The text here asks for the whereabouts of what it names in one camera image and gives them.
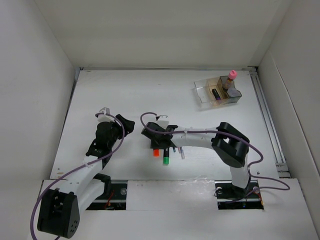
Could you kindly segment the orange highlighter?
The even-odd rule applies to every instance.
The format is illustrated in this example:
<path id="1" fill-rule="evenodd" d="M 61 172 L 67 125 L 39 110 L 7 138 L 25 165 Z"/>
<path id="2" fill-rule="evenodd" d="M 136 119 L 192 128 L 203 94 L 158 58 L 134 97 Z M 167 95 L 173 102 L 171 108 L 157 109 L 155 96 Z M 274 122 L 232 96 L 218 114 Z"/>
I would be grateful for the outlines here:
<path id="1" fill-rule="evenodd" d="M 159 149 L 154 149 L 153 150 L 153 156 L 156 157 L 156 158 L 159 157 L 160 156 L 160 150 Z"/>

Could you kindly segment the green highlighter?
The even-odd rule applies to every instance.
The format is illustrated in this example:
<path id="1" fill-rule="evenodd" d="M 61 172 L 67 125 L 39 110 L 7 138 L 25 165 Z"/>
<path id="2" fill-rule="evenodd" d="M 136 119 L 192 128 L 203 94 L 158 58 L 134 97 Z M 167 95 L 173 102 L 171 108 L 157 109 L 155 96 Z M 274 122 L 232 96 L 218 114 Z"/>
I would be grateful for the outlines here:
<path id="1" fill-rule="evenodd" d="M 163 150 L 163 158 L 162 158 L 162 164 L 167 166 L 170 163 L 170 149 L 164 149 Z"/>

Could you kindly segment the blue pen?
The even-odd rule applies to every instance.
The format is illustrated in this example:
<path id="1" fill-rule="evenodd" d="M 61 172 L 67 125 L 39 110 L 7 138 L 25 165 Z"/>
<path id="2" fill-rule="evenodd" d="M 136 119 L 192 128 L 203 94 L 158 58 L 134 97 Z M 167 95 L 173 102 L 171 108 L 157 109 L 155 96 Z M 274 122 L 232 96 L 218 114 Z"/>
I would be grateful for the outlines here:
<path id="1" fill-rule="evenodd" d="M 180 155 L 181 155 L 181 159 L 185 159 L 185 153 L 182 147 L 179 148 L 180 149 Z"/>

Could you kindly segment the purple highlighter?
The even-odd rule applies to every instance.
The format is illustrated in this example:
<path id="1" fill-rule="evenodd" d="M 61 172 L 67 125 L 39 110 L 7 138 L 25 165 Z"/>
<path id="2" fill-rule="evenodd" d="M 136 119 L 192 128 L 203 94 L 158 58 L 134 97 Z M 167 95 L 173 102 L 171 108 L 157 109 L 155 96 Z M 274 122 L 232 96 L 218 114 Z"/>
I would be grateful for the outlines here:
<path id="1" fill-rule="evenodd" d="M 215 100 L 216 100 L 216 101 L 221 100 L 221 97 L 220 97 L 220 95 L 219 95 L 219 93 L 218 93 L 218 91 L 217 91 L 216 88 L 213 88 L 213 89 L 212 89 L 212 94 L 213 94 L 213 96 L 215 97 Z"/>

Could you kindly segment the pink cap glue bottle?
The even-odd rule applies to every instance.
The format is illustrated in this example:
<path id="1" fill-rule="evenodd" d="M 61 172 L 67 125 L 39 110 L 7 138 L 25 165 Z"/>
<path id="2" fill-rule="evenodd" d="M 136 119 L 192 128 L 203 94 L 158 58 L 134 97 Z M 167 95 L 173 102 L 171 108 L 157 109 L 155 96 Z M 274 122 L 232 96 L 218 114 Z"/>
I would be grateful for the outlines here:
<path id="1" fill-rule="evenodd" d="M 231 70 L 227 76 L 227 78 L 224 80 L 222 84 L 222 88 L 225 92 L 228 91 L 230 87 L 233 86 L 234 80 L 236 79 L 238 73 L 235 70 Z"/>

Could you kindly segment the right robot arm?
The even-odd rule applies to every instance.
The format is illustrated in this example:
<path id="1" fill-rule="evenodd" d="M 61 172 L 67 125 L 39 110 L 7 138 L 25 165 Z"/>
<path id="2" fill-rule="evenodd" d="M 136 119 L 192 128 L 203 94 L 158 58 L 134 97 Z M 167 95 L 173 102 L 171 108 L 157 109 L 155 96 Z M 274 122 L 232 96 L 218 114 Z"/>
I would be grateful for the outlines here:
<path id="1" fill-rule="evenodd" d="M 148 122 L 141 134 L 151 140 L 152 149 L 200 147 L 214 150 L 222 162 L 229 166 L 230 197 L 240 199 L 249 192 L 249 146 L 245 144 L 249 139 L 231 124 L 221 122 L 216 128 L 196 129 L 178 125 L 163 128 L 155 122 Z"/>

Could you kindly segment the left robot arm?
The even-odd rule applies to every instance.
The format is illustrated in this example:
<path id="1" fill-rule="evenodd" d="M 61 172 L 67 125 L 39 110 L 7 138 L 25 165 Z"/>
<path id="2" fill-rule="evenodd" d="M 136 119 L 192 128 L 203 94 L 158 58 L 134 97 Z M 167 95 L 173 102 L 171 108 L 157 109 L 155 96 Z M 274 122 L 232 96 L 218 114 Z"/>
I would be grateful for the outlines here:
<path id="1" fill-rule="evenodd" d="M 37 199 L 39 209 L 37 230 L 70 239 L 78 229 L 80 216 L 98 197 L 111 194 L 110 177 L 100 172 L 118 150 L 117 141 L 133 132 L 135 122 L 117 114 L 100 111 L 95 138 L 89 146 L 83 164 L 52 182 Z"/>

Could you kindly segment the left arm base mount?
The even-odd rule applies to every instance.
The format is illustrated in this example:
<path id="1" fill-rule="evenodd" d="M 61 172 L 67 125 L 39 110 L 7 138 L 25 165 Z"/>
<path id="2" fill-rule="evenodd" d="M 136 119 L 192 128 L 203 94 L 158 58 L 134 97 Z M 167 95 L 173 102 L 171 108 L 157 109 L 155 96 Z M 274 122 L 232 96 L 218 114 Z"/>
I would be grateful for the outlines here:
<path id="1" fill-rule="evenodd" d="M 95 199 L 87 208 L 88 211 L 123 211 L 127 207 L 127 180 L 112 180 L 109 195 Z"/>

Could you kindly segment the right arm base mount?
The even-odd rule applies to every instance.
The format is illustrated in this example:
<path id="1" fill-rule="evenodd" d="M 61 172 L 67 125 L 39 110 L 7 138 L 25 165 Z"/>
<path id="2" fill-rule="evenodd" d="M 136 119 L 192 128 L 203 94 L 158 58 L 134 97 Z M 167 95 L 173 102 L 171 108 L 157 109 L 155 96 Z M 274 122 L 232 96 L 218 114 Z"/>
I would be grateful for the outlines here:
<path id="1" fill-rule="evenodd" d="M 232 185 L 230 180 L 215 182 L 214 196 L 219 210 L 263 210 L 264 204 L 260 193 L 250 193 L 259 187 L 257 180 L 252 180 L 246 188 Z"/>

